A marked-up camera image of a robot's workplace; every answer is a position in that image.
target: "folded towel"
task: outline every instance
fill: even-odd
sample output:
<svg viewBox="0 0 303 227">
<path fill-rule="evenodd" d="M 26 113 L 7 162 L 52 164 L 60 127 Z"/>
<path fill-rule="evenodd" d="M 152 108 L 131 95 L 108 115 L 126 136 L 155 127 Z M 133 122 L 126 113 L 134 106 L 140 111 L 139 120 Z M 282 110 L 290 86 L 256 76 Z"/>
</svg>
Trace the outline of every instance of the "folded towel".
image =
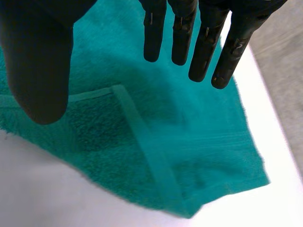
<svg viewBox="0 0 303 227">
<path fill-rule="evenodd" d="M 235 83 L 210 84 L 220 46 L 205 81 L 194 83 L 190 61 L 171 62 L 171 9 L 156 63 L 143 59 L 143 18 L 139 1 L 99 1 L 75 24 L 68 109 L 47 126 L 33 123 L 9 93 L 1 53 L 0 127 L 129 202 L 185 218 L 268 184 Z"/>
</svg>

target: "robotic hand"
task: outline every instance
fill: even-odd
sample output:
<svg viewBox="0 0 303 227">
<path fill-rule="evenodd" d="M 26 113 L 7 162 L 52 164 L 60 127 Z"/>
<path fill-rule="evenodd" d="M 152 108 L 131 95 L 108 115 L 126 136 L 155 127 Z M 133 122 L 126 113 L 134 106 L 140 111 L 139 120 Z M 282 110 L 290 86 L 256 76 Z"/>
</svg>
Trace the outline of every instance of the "robotic hand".
<svg viewBox="0 0 303 227">
<path fill-rule="evenodd" d="M 155 62 L 160 54 L 166 0 L 139 0 L 145 10 L 144 58 Z M 225 88 L 254 31 L 287 0 L 199 0 L 201 27 L 188 76 L 201 82 L 207 72 L 228 12 L 231 28 L 215 68 L 212 85 Z M 197 0 L 168 0 L 175 14 L 171 59 L 176 65 L 187 61 L 197 11 Z"/>
<path fill-rule="evenodd" d="M 0 0 L 0 45 L 9 88 L 25 113 L 50 124 L 65 113 L 73 48 L 73 24 L 97 0 Z M 166 0 L 139 0 L 146 11 L 144 57 L 156 61 L 162 42 Z M 202 81 L 226 15 L 232 25 L 212 78 L 224 88 L 252 33 L 287 0 L 199 0 L 201 28 L 189 78 Z M 175 13 L 172 61 L 185 64 L 197 0 L 168 0 Z"/>
</svg>

